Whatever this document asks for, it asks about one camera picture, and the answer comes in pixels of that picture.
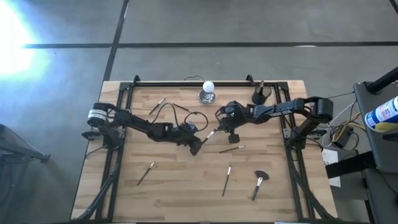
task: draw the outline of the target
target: spray can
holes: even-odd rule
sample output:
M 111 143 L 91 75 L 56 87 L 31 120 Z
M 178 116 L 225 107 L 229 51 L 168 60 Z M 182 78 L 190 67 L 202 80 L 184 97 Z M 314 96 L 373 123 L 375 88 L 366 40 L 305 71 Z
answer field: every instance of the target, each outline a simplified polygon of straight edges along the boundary
M 379 133 L 398 128 L 398 96 L 368 112 L 364 120 L 370 129 Z

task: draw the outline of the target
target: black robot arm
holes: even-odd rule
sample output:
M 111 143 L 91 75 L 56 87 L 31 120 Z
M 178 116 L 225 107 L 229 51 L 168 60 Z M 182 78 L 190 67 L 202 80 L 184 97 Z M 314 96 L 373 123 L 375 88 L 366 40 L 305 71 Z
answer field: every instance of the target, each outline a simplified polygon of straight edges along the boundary
M 115 114 L 113 120 L 109 121 L 109 113 L 112 110 Z M 173 127 L 173 123 L 151 123 L 131 114 L 129 110 L 117 109 L 109 103 L 95 103 L 90 110 L 87 123 L 93 128 L 98 128 L 104 136 L 104 144 L 111 148 L 119 146 L 120 136 L 117 128 L 121 126 L 145 133 L 148 138 L 157 142 L 190 146 L 190 152 L 194 156 L 201 147 L 201 140 L 194 135 L 198 129 L 191 122 L 182 123 L 177 127 Z
M 305 106 L 307 103 L 313 103 L 313 108 Z M 307 119 L 300 126 L 292 128 L 289 144 L 294 148 L 303 148 L 305 138 L 311 131 L 320 123 L 327 123 L 333 119 L 333 102 L 327 98 L 311 97 L 296 98 L 273 106 L 247 105 L 244 107 L 237 101 L 231 101 L 216 112 L 217 120 L 220 123 L 216 131 L 230 133 L 229 142 L 237 143 L 239 136 L 234 133 L 236 128 L 246 123 L 262 124 L 271 118 L 294 113 L 302 114 Z M 219 119 L 218 116 L 221 114 L 226 116 Z

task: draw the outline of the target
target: gray floor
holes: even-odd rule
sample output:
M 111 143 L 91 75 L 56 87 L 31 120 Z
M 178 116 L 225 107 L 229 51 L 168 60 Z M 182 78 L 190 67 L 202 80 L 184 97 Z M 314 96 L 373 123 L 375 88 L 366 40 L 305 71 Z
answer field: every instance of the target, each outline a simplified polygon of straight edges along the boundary
M 26 44 L 112 43 L 123 0 L 5 1 Z M 398 15 L 388 0 L 132 0 L 120 43 L 398 41 Z M 110 49 L 2 51 L 0 123 L 51 154 L 32 162 L 6 223 L 69 219 L 87 141 L 80 133 L 98 100 Z M 111 80 L 302 79 L 308 95 L 352 91 L 397 66 L 397 47 L 119 49 Z M 354 100 L 335 99 L 335 111 Z M 369 150 L 365 137 L 360 151 Z M 356 183 L 357 177 L 350 180 Z M 335 190 L 339 216 L 366 220 L 364 205 Z

